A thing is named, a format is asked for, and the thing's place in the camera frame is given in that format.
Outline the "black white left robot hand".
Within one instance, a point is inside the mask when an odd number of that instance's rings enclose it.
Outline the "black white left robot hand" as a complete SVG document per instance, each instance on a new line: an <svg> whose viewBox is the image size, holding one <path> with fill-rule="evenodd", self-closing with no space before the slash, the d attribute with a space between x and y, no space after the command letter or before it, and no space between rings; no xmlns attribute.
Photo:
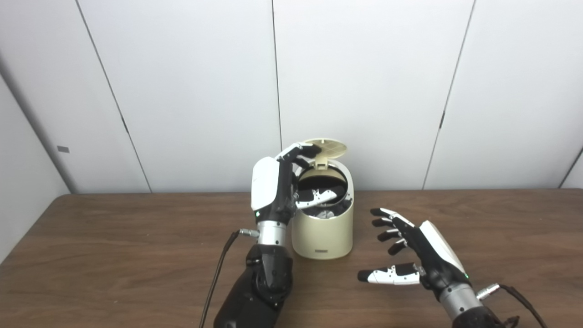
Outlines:
<svg viewBox="0 0 583 328"><path fill-rule="evenodd" d="M251 184L251 208L256 223L273 221L287 226L298 209L327 203L343 195L343 185L310 190L298 188L293 165L309 168L306 158L313 159L322 149L311 143L294 143L274 158L256 162Z"/></svg>

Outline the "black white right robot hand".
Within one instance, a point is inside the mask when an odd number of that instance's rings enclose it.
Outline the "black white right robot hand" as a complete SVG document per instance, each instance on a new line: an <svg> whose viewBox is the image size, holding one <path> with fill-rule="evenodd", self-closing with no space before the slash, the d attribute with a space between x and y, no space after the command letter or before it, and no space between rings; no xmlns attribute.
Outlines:
<svg viewBox="0 0 583 328"><path fill-rule="evenodd" d="M372 208L374 227L388 227L379 234L379 241L394 239L388 249L391 256L410 249L420 260L416 263L401 263L377 269L360 270L359 282L369 284L412 285L420 284L432 291L436 298L454 285L471 286L468 274L455 252L443 238L436 226L425 220L416 225L401 214L387 208Z"/></svg>

